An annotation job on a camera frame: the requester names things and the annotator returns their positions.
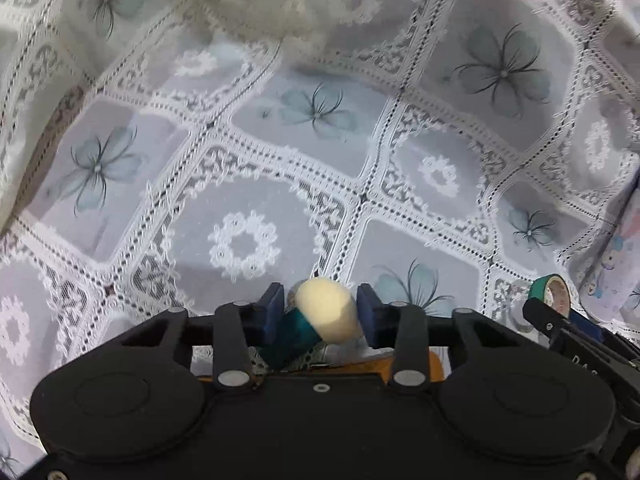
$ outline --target round black cover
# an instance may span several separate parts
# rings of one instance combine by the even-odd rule
[[[112,462],[177,440],[203,404],[202,384],[189,370],[158,349],[125,347],[88,354],[48,375],[30,409],[49,447]]]
[[[439,403],[476,446],[527,463],[598,446],[615,410],[613,393],[598,376],[535,348],[479,352],[444,381]]]

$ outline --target tape roll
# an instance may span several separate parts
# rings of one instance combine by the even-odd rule
[[[571,311],[569,288],[557,274],[543,276],[533,282],[529,289],[529,298],[537,298],[564,317],[569,317]]]

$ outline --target bolt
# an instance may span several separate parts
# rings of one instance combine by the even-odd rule
[[[401,386],[420,386],[427,377],[418,370],[400,370],[394,374],[394,381]]]
[[[244,386],[251,380],[249,374],[242,370],[227,370],[222,372],[218,376],[218,382],[229,388],[237,388],[238,386]]]

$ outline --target white foam roller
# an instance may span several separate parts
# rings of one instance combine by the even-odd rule
[[[343,343],[362,334],[349,290],[333,280],[307,280],[296,292],[296,306],[326,343]]]

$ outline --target lace tablecloth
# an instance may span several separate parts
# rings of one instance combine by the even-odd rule
[[[340,0],[302,56],[233,1],[0,0],[5,473],[38,380],[169,306],[319,274],[510,323],[556,272],[580,309],[636,185],[640,0]]]

